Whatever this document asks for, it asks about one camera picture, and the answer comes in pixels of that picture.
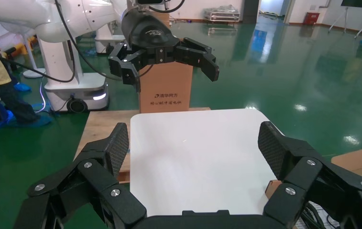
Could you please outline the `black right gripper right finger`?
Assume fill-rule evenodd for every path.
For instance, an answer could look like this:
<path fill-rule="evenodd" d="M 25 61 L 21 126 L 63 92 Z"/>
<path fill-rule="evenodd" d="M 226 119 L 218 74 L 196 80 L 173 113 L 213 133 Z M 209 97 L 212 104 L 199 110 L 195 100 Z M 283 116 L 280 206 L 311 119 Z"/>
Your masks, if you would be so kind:
<path fill-rule="evenodd" d="M 341 228 L 362 229 L 362 176 L 326 161 L 306 141 L 284 136 L 270 121 L 260 125 L 258 147 L 281 182 L 264 216 L 290 229 L 314 202 Z"/>

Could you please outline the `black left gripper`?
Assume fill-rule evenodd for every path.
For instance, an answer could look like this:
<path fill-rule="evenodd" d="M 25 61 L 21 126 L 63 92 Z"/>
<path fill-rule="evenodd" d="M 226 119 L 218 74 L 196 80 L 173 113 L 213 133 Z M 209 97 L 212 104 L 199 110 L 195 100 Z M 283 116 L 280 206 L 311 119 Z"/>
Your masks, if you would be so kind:
<path fill-rule="evenodd" d="M 141 92 L 141 77 L 153 64 L 179 62 L 200 68 L 212 82 L 218 80 L 219 66 L 212 48 L 185 37 L 182 41 L 152 13 L 131 9 L 123 13 L 121 30 L 126 42 L 114 46 L 108 56 L 111 74 Z"/>

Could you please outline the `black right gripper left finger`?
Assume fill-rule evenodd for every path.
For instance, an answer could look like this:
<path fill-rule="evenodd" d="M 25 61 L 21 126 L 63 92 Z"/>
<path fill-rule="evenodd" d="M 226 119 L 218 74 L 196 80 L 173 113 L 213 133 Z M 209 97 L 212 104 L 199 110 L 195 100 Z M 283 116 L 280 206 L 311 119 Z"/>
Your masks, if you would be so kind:
<path fill-rule="evenodd" d="M 108 228 L 133 228 L 146 218 L 146 208 L 118 181 L 128 149 L 125 123 L 118 123 L 108 137 L 87 143 L 68 166 L 28 188 L 14 228 L 61 229 L 87 204 Z"/>

